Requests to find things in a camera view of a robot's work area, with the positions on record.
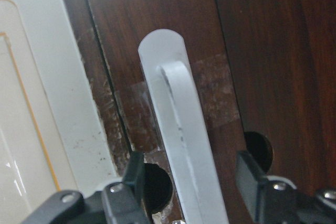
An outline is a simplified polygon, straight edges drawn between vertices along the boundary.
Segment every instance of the door handle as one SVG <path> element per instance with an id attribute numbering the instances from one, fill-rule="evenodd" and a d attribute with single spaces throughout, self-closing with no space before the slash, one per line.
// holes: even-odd
<path id="1" fill-rule="evenodd" d="M 228 223 L 182 36 L 155 30 L 138 52 L 186 223 Z"/>

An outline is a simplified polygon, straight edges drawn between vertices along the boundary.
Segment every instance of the orange stripe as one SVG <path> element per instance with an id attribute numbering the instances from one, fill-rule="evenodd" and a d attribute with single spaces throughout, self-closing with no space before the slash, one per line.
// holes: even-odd
<path id="1" fill-rule="evenodd" d="M 0 33 L 0 36 L 4 36 L 5 39 L 8 41 L 8 37 L 7 37 L 6 33 Z M 18 78 L 18 80 L 19 80 L 19 83 L 20 83 L 22 92 L 23 92 L 23 94 L 24 94 L 24 97 L 25 97 L 25 100 L 26 100 L 26 103 L 27 103 L 28 110 L 29 110 L 29 112 L 30 112 L 31 119 L 32 119 L 32 121 L 33 121 L 33 124 L 34 124 L 35 130 L 36 130 L 38 139 L 39 139 L 39 141 L 40 141 L 40 144 L 41 144 L 41 147 L 42 147 L 42 150 L 43 150 L 43 153 L 44 153 L 44 156 L 45 156 L 45 158 L 46 158 L 48 167 L 49 167 L 49 169 L 50 169 L 51 176 L 53 177 L 53 180 L 54 180 L 56 189 L 57 189 L 58 191 L 60 191 L 60 187 L 59 187 L 59 184 L 58 184 L 58 180 L 57 180 L 57 177 L 56 177 L 56 174 L 55 174 L 53 165 L 51 164 L 50 157 L 49 157 L 49 155 L 48 155 L 48 151 L 47 151 L 47 147 L 46 147 L 46 145 L 45 145 L 45 143 L 44 143 L 44 141 L 43 141 L 41 131 L 40 131 L 39 127 L 38 127 L 38 124 L 37 124 L 35 115 L 34 115 L 34 113 L 33 113 L 32 105 L 30 104 L 30 101 L 29 101 L 29 99 L 28 99 L 28 95 L 27 95 L 26 89 L 25 89 L 24 84 L 23 84 L 23 82 L 22 82 L 22 78 L 21 78 L 20 72 L 19 72 L 19 70 L 18 70 L 17 63 L 16 63 L 16 60 L 15 60 L 15 58 L 14 58 L 14 54 L 13 54 L 13 52 L 12 52 L 12 47 L 11 47 L 10 44 L 9 44 L 9 45 L 7 44 L 7 46 L 8 46 L 9 54 L 10 54 L 10 56 L 11 56 L 11 59 L 12 59 L 12 62 L 13 62 L 13 65 L 14 65 L 14 68 L 15 68 L 15 71 L 16 71 L 16 74 L 17 74 L 17 78 Z"/>

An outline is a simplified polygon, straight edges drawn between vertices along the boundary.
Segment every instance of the dark brown wood panel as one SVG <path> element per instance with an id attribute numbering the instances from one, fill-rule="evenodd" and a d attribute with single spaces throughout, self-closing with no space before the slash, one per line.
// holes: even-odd
<path id="1" fill-rule="evenodd" d="M 217 0 L 245 131 L 270 173 L 312 194 L 336 186 L 336 1 Z"/>
<path id="2" fill-rule="evenodd" d="M 149 32 L 168 28 L 186 43 L 231 223 L 249 223 L 235 187 L 244 139 L 215 0 L 88 0 L 132 146 L 169 172 L 138 55 Z M 162 223 L 178 218 L 175 209 Z"/>
<path id="3" fill-rule="evenodd" d="M 123 174 L 129 151 L 105 71 L 100 45 L 86 0 L 64 0 L 77 40 L 93 98 L 104 123 L 109 148 L 117 171 Z"/>

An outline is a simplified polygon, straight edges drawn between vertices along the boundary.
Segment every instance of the hole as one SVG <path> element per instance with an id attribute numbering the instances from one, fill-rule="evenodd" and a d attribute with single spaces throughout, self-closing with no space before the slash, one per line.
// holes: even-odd
<path id="1" fill-rule="evenodd" d="M 156 164 L 145 164 L 144 199 L 151 214 L 162 211 L 173 195 L 168 173 Z"/>
<path id="2" fill-rule="evenodd" d="M 273 161 L 273 149 L 268 139 L 258 132 L 244 133 L 246 148 L 258 163 L 260 168 L 266 173 L 270 169 Z"/>

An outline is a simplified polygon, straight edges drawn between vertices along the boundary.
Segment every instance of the screw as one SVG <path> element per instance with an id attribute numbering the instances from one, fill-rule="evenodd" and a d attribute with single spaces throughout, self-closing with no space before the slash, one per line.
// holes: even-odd
<path id="1" fill-rule="evenodd" d="M 110 187 L 110 192 L 111 193 L 117 193 L 121 191 L 124 188 L 124 185 L 122 183 L 116 184 L 114 186 Z"/>
<path id="2" fill-rule="evenodd" d="M 273 184 L 273 188 L 278 191 L 283 191 L 286 189 L 286 187 L 287 185 L 285 182 L 276 182 L 275 184 Z"/>
<path id="3" fill-rule="evenodd" d="M 70 193 L 70 194 L 65 194 L 65 195 L 62 197 L 61 200 L 62 200 L 63 203 L 68 203 L 68 202 L 73 201 L 74 198 L 75 198 L 75 196 L 74 196 L 72 193 Z"/>
<path id="4" fill-rule="evenodd" d="M 336 200 L 336 191 L 335 190 L 327 190 L 327 191 L 324 192 L 323 196 L 326 199 Z"/>
<path id="5" fill-rule="evenodd" d="M 185 220 L 174 220 L 172 224 L 186 224 Z"/>

